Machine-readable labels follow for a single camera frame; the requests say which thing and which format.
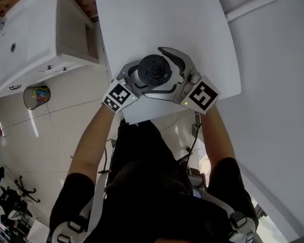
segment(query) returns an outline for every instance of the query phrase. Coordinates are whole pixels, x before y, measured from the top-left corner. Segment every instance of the gray wall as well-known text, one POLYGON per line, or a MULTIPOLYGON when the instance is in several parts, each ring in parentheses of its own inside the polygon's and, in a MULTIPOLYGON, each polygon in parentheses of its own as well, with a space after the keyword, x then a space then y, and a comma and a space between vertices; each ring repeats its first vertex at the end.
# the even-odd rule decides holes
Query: gray wall
MULTIPOLYGON (((229 11, 247 0, 220 0, 229 11)), ((304 0, 280 0, 230 23, 242 94, 218 102, 245 175, 304 235, 304 0)), ((287 240, 291 233, 265 200, 287 240)))

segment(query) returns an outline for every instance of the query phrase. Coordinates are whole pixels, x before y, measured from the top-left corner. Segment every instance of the black handle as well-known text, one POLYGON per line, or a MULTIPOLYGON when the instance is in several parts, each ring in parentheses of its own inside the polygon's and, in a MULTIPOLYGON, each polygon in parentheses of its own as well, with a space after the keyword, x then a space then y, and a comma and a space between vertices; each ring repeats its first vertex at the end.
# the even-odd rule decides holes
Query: black handle
POLYGON ((9 87, 9 88, 10 88, 10 90, 17 90, 17 89, 21 88, 21 85, 18 85, 18 86, 11 86, 11 87, 9 87))

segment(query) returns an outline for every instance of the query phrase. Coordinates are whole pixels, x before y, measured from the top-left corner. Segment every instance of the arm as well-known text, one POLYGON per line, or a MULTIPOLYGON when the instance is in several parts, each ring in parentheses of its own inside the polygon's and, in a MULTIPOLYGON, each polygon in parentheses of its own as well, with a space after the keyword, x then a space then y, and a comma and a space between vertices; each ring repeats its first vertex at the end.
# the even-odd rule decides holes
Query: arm
POLYGON ((114 112, 102 105, 93 117, 75 150, 69 173, 88 176, 96 184, 97 170, 105 150, 114 112))
POLYGON ((211 168, 226 157, 235 158, 229 134, 215 105, 205 115, 201 115, 201 121, 211 168))

